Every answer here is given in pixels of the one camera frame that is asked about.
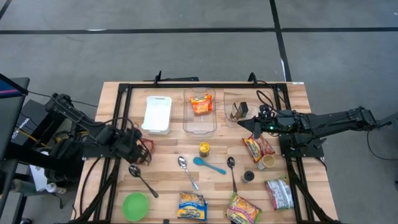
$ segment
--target gray carpet floor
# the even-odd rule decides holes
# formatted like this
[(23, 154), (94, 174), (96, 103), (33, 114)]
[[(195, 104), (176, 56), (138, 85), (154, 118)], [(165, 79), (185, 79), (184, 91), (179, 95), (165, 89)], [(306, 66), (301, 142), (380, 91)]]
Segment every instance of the gray carpet floor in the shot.
[[(0, 0), (0, 7), (6, 0)], [(283, 27), (398, 26), (398, 1), (276, 0)], [(273, 27), (261, 0), (13, 0), (0, 30)], [(377, 118), (398, 111), (398, 33), (284, 33), (292, 80), (305, 82), (314, 113), (364, 106)], [(30, 77), (30, 90), (67, 93), (97, 104), (105, 81), (198, 76), (240, 81), (250, 72), (284, 81), (277, 39), (270, 33), (0, 35), (0, 73)], [(39, 96), (29, 96), (41, 103)], [(89, 116), (94, 108), (79, 106)], [(398, 158), (397, 130), (370, 133), (375, 153)], [(398, 162), (374, 157), (366, 133), (327, 138), (328, 177), (339, 219), (346, 223), (397, 223)], [(58, 199), (28, 199), (24, 217), (66, 222), (76, 192)], [(9, 223), (15, 195), (0, 223)]]

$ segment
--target computer monitor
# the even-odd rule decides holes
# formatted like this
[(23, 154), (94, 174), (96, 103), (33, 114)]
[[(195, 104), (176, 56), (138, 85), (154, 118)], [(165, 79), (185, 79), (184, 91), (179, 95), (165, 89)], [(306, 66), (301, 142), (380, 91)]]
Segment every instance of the computer monitor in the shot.
[(28, 91), (0, 74), (0, 99), (27, 95)]

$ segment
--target wooden table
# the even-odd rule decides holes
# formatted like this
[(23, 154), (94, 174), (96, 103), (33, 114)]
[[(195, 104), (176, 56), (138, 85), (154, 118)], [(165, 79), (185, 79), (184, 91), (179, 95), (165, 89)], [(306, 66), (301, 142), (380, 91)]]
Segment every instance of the wooden table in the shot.
[[(104, 83), (96, 121), (106, 121), (113, 117), (119, 82)], [(288, 83), (290, 104), (293, 110), (301, 113), (309, 113), (310, 105), (302, 83)], [(274, 99), (268, 89), (265, 93)], [(159, 193), (159, 198), (154, 198), (140, 179), (133, 178), (127, 170), (128, 163), (122, 160), (116, 188), (116, 196), (113, 207), (112, 223), (129, 223), (124, 219), (121, 205), (124, 198), (133, 192), (142, 192), (149, 199), (149, 211), (139, 223), (162, 223), (164, 218), (171, 223), (189, 223), (189, 220), (177, 219), (178, 199), (181, 191), (193, 190), (188, 176), (178, 166), (178, 156), (184, 156), (188, 161), (188, 169), (196, 180), (199, 191), (208, 202), (208, 223), (229, 223), (225, 216), (228, 202), (233, 192), (231, 171), (226, 165), (229, 156), (236, 161), (234, 175), (238, 187), (238, 194), (248, 199), (263, 211), (260, 223), (295, 223), (294, 210), (274, 211), (271, 205), (270, 196), (265, 189), (264, 181), (287, 176), (285, 159), (280, 155), (278, 139), (264, 133), (264, 137), (276, 151), (276, 165), (265, 171), (259, 171), (248, 154), (241, 138), (248, 138), (251, 133), (244, 128), (230, 128), (227, 126), (224, 115), (224, 94), (238, 94), (243, 96), (249, 104), (260, 102), (255, 94), (255, 89), (215, 89), (216, 91), (216, 118), (218, 128), (210, 138), (188, 137), (183, 130), (183, 88), (168, 89), (134, 89), (131, 98), (129, 118), (141, 125), (144, 120), (146, 98), (150, 95), (169, 96), (172, 98), (172, 117), (170, 132), (165, 135), (148, 135), (145, 138), (155, 141), (155, 153), (152, 156), (150, 166), (141, 166), (141, 174), (153, 189)], [(207, 167), (198, 167), (193, 164), (192, 159), (198, 156), (199, 143), (206, 141), (210, 144), (210, 155), (206, 161), (214, 166), (227, 170), (226, 175), (221, 175)], [(83, 181), (95, 159), (88, 159), (85, 162), (78, 188), (75, 208), (79, 211), (80, 192)], [(83, 206), (86, 208), (97, 194), (100, 184), (103, 161), (93, 169), (88, 178), (83, 197)], [(307, 175), (308, 188), (319, 206), (332, 218), (337, 218), (335, 205), (331, 196), (328, 177), (324, 166), (314, 158), (303, 159), (305, 173)], [(240, 177), (246, 170), (255, 173), (255, 179), (249, 184), (243, 184)], [(303, 218), (306, 217), (305, 206), (301, 194), (300, 207)], [(104, 219), (108, 194), (105, 195), (101, 210), (101, 219)]]

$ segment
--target green bowl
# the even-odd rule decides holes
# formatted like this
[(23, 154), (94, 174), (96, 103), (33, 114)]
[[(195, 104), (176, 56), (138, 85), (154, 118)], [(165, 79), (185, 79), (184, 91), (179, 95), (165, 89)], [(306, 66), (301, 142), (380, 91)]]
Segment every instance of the green bowl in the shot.
[(123, 216), (132, 222), (144, 218), (148, 212), (148, 198), (143, 193), (128, 195), (122, 205)]

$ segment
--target blue plastic spoon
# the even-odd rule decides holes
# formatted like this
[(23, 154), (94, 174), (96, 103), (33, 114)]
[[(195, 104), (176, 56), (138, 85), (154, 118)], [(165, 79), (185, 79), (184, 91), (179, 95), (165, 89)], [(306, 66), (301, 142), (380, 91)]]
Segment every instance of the blue plastic spoon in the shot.
[(198, 165), (198, 166), (208, 166), (208, 167), (214, 169), (215, 171), (218, 171), (220, 174), (226, 174), (225, 170), (217, 168), (215, 166), (212, 166), (212, 165), (206, 163), (201, 157), (193, 158), (193, 163)]

